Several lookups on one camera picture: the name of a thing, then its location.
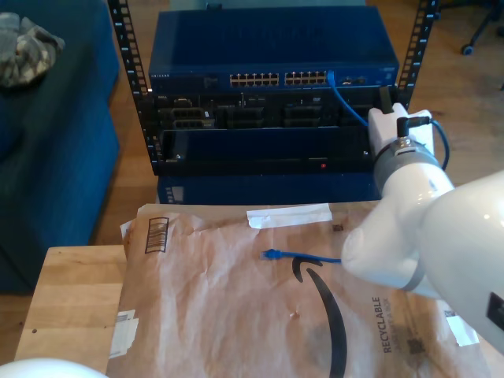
wooden table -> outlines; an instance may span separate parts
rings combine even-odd
[[[105,373],[125,271],[123,246],[50,248],[16,360],[61,358]]]

white tape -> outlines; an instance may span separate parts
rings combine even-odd
[[[282,209],[252,210],[247,211],[246,215],[249,219],[249,225],[259,229],[332,221],[331,210],[327,203]]]
[[[460,347],[480,342],[476,331],[474,331],[473,327],[465,323],[464,319],[458,315],[454,315],[454,312],[445,311],[445,314],[447,315],[447,322],[450,325],[451,331],[454,333],[457,344]]]
[[[121,311],[117,314],[116,327],[113,330],[112,346],[109,358],[124,356],[135,341],[139,320],[133,319],[135,311]]]

black cable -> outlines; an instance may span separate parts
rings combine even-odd
[[[441,126],[437,120],[431,120],[431,123],[434,125],[435,129],[439,133],[439,136],[441,137],[441,140],[443,141],[444,161],[441,168],[443,168],[444,171],[448,166],[448,161],[450,160],[450,144],[448,143],[448,137],[446,132],[444,132],[443,126]]]

network equipment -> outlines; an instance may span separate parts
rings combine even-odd
[[[368,6],[163,12],[150,61],[155,94],[395,84],[398,61]]]
[[[371,172],[354,112],[395,100],[397,71],[375,7],[160,13],[140,104],[151,161],[161,176]]]

chair wheel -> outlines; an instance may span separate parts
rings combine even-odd
[[[464,45],[461,48],[462,55],[471,55],[474,51],[474,48],[471,45]]]

